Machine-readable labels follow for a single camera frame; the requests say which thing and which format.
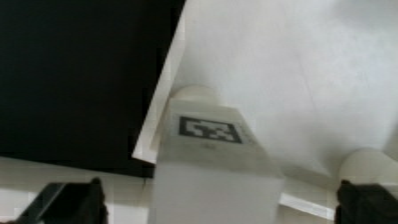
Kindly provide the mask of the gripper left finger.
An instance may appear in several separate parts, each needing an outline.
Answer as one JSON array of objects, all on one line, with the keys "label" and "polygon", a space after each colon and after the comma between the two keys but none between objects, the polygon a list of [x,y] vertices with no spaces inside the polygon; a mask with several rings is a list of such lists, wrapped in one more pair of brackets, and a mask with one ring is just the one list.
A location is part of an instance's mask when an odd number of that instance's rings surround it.
[{"label": "gripper left finger", "polygon": [[108,224],[101,180],[50,183],[14,224]]}]

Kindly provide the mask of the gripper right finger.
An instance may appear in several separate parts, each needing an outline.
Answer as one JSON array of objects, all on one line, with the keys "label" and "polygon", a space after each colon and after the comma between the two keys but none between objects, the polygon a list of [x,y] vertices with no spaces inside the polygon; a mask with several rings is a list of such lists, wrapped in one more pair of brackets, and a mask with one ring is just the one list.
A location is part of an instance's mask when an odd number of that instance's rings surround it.
[{"label": "gripper right finger", "polygon": [[341,181],[334,224],[398,224],[398,198],[380,184]]}]

